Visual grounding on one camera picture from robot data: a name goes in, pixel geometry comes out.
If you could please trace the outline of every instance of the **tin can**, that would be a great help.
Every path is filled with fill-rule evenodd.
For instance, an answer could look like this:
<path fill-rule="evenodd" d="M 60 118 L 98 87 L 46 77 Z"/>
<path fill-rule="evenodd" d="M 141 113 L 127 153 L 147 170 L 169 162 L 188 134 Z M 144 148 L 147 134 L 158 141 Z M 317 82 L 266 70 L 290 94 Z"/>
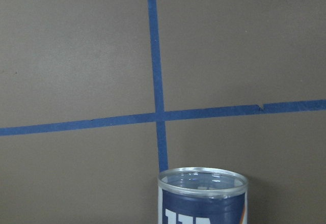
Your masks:
<path fill-rule="evenodd" d="M 185 167 L 158 176 L 158 224 L 247 224 L 246 177 Z"/>

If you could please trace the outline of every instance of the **can rim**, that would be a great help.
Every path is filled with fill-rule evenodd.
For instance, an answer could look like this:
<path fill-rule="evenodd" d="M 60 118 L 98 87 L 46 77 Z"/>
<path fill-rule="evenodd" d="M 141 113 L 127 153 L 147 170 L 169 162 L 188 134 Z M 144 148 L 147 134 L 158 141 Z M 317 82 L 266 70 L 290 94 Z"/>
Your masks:
<path fill-rule="evenodd" d="M 242 185 L 238 187 L 225 188 L 225 189 L 204 190 L 204 189 L 192 189 L 192 188 L 174 186 L 162 180 L 166 176 L 175 175 L 177 173 L 192 173 L 192 172 L 224 174 L 238 179 L 242 183 Z M 160 172 L 158 175 L 158 185 L 164 190 L 176 194 L 181 194 L 181 195 L 192 195 L 195 197 L 202 197 L 202 198 L 230 198 L 245 193 L 247 191 L 248 179 L 239 173 L 231 172 L 223 169 L 208 168 L 208 167 L 182 167 L 182 168 L 175 168 L 175 169 L 170 169 L 170 170 Z"/>

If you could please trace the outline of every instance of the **cylindrical container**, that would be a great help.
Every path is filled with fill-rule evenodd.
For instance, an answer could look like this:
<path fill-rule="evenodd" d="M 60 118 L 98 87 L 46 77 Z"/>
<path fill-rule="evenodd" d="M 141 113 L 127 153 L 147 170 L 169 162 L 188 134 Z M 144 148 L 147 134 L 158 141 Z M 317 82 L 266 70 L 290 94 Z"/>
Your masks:
<path fill-rule="evenodd" d="M 158 224 L 247 224 L 246 177 L 186 167 L 158 176 Z"/>

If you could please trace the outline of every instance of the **gray surface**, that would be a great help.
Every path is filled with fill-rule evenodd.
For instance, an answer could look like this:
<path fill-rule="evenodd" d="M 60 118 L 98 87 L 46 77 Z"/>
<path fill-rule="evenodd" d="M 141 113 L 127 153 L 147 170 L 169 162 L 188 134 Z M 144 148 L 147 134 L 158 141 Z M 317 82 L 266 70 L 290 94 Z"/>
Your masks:
<path fill-rule="evenodd" d="M 326 111 L 167 123 L 170 167 L 249 178 L 249 223 L 324 223 Z"/>
<path fill-rule="evenodd" d="M 157 0 L 166 110 L 324 99 L 326 0 Z"/>
<path fill-rule="evenodd" d="M 0 223 L 155 223 L 155 124 L 1 137 Z"/>
<path fill-rule="evenodd" d="M 147 0 L 0 0 L 0 127 L 154 111 Z"/>

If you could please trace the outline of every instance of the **can label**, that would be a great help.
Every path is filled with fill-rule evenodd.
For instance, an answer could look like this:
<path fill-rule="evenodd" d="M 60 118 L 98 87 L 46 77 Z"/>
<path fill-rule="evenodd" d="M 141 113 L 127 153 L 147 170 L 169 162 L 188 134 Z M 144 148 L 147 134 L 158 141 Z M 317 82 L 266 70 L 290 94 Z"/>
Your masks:
<path fill-rule="evenodd" d="M 196 198 L 158 188 L 158 224 L 247 224 L 247 194 Z"/>

